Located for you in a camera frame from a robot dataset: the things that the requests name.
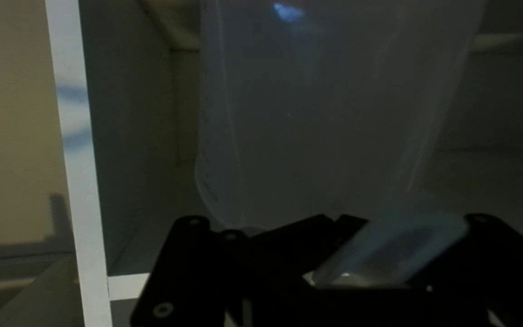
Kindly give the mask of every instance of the translucent plastic bag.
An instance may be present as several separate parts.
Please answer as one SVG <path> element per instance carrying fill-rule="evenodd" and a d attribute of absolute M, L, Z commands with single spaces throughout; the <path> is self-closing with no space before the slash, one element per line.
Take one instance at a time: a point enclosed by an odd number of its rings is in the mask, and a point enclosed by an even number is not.
<path fill-rule="evenodd" d="M 483 0 L 204 0 L 196 181 L 271 228 L 409 199 Z"/>

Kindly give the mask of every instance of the wall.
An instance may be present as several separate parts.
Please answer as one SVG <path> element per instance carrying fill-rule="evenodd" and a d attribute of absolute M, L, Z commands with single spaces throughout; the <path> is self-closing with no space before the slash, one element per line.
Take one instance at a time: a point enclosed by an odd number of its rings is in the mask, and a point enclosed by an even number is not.
<path fill-rule="evenodd" d="M 0 0 L 0 255 L 71 248 L 44 0 Z"/>

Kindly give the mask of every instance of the plastic bag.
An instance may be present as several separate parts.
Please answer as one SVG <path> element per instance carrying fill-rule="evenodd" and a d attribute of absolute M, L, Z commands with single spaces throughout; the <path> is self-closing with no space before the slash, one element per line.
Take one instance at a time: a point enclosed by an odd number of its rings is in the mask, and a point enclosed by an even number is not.
<path fill-rule="evenodd" d="M 483 0 L 204 0 L 196 183 L 216 219 L 378 217 L 409 199 Z"/>

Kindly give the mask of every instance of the white cabinet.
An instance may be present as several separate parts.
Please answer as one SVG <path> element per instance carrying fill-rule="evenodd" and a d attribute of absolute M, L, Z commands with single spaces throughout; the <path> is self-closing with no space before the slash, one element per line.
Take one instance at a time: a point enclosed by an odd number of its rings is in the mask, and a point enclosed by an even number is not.
<path fill-rule="evenodd" d="M 423 184 L 523 230 L 520 10 L 490 3 Z M 47 0 L 47 15 L 84 317 L 109 327 L 111 301 L 140 293 L 175 217 L 205 212 L 193 184 L 198 1 Z"/>

